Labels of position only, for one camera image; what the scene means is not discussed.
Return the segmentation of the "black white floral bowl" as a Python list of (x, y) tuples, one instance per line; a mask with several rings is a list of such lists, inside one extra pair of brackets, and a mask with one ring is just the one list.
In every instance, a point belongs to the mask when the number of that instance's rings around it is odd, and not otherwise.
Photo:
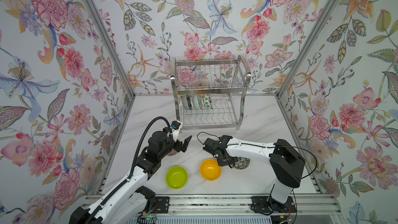
[(238, 157), (233, 164), (233, 168), (237, 170), (244, 170), (250, 165), (250, 159)]

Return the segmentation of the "dark patterned bowl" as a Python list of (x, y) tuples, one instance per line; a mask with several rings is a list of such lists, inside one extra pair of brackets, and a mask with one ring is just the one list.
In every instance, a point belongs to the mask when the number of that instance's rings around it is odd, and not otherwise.
[(182, 101), (183, 108), (185, 110), (188, 110), (188, 111), (192, 110), (191, 100), (190, 100), (190, 97), (188, 95), (182, 95), (181, 96), (181, 101)]

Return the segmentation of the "pale green bowl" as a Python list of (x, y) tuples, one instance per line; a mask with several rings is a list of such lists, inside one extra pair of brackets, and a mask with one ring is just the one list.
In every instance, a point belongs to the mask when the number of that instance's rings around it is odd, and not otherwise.
[(192, 105), (195, 110), (201, 110), (201, 100), (198, 98), (198, 95), (193, 95), (191, 97)]

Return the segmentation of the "green leaf pattern bowl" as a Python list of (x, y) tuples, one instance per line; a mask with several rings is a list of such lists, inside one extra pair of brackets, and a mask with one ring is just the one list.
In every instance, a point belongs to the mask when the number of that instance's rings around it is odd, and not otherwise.
[(213, 108), (212, 106), (212, 100), (209, 94), (206, 94), (202, 97), (202, 104), (203, 106), (208, 109), (211, 110)]

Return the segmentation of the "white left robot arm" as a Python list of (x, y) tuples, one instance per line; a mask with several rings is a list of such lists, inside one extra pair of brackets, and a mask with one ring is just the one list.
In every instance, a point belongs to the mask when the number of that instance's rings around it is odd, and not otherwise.
[(156, 131), (148, 140), (142, 153), (136, 154), (129, 173), (111, 191), (87, 208), (79, 207), (70, 224), (121, 224), (130, 216), (141, 216), (159, 207), (155, 192), (145, 183), (157, 172), (161, 161), (173, 150), (186, 152), (192, 136), (183, 142), (178, 140), (180, 131), (165, 127)]

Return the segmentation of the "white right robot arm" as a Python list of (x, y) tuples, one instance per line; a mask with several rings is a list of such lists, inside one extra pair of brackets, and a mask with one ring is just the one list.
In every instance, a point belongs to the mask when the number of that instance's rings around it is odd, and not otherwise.
[(286, 140), (256, 143), (223, 135), (217, 141), (207, 139), (203, 150), (216, 158), (220, 167), (234, 164), (238, 157), (271, 166), (277, 178), (269, 197), (271, 203), (286, 204), (293, 189), (301, 185), (306, 161)]

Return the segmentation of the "stainless steel dish rack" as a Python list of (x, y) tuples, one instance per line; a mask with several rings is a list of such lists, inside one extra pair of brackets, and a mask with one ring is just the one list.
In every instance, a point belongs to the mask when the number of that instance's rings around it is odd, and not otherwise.
[[(221, 60), (171, 60), (171, 85), (177, 120), (185, 130), (235, 128), (239, 130), (251, 69), (242, 56)], [(206, 109), (202, 97), (209, 94), (213, 108)], [(198, 95), (201, 110), (185, 110), (181, 96)]]

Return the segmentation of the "pink striped bowl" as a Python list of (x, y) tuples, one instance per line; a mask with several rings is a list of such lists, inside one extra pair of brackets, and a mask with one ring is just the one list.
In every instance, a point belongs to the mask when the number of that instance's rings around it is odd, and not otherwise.
[(176, 154), (178, 154), (178, 151), (176, 151), (175, 149), (173, 149), (172, 151), (170, 151), (170, 152), (167, 154), (167, 156), (174, 156), (174, 155), (176, 155)]

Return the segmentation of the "yellow bowl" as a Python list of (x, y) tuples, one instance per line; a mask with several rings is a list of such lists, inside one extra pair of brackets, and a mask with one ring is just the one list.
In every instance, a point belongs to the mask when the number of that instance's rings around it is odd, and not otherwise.
[(207, 159), (200, 166), (200, 173), (205, 180), (215, 181), (222, 174), (222, 168), (214, 159)]

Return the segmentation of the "lime green bowl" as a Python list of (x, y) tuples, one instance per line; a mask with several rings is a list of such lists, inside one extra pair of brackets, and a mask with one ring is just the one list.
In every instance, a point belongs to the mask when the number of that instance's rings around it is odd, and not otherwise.
[(183, 188), (188, 182), (188, 173), (180, 166), (172, 167), (166, 175), (166, 184), (174, 190)]

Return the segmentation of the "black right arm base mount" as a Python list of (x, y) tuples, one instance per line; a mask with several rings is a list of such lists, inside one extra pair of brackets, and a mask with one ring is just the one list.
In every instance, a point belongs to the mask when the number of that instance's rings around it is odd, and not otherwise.
[(289, 196), (286, 203), (280, 203), (271, 198), (271, 196), (253, 196), (251, 197), (251, 210), (258, 214), (291, 214), (296, 213), (297, 209), (293, 198)]

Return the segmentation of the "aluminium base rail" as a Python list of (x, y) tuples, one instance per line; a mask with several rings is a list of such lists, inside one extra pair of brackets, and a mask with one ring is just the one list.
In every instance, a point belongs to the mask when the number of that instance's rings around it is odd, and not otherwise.
[[(168, 197), (153, 213), (170, 216), (257, 216), (254, 212), (253, 195), (158, 195)], [(273, 215), (340, 215), (341, 209), (331, 195), (291, 194), (292, 201), (281, 208), (274, 208)]]

